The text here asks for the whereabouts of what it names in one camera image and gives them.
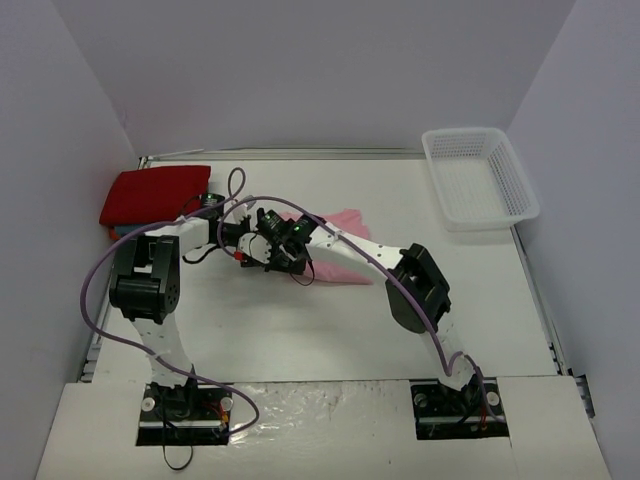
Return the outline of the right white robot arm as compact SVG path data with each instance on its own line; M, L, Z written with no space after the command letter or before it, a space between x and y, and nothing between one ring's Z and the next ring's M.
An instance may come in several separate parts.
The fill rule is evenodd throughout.
M474 367L465 358L453 321L446 317L450 286L425 247L385 246L312 215L285 220L270 210L258 216L254 232L240 237L235 255L266 270L285 272L329 263L382 285L392 318L421 338L439 368L436 377L445 386L446 406L465 413L478 403Z

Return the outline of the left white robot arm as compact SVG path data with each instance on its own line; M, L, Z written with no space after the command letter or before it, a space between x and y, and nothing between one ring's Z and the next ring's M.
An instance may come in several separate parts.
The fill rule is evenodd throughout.
M195 415L202 396L175 317L181 261L193 250L217 245L218 221L232 203L221 195L205 194L200 213L181 215L169 225L131 238L114 256L110 303L140 337L151 365L152 395L165 395L165 406L179 418Z

